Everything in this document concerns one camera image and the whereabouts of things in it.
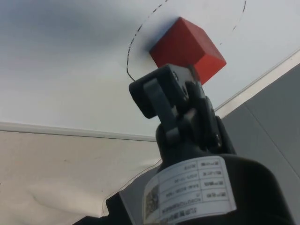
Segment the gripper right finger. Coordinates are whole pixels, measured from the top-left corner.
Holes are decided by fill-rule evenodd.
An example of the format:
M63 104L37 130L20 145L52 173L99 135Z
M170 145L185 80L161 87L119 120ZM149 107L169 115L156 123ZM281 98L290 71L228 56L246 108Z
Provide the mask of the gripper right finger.
M187 82L190 106L196 110L196 142L202 150L221 150L222 138L218 128L217 117L210 99L205 95L196 69L189 65L188 69L193 78Z

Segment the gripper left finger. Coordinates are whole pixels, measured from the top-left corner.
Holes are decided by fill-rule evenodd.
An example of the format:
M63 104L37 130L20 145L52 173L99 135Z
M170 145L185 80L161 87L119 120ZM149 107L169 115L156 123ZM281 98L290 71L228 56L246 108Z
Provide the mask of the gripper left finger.
M132 99L151 119L159 117L169 144L180 140L179 119L190 108L188 84L195 83L195 76L186 67L167 64L137 79L129 85Z

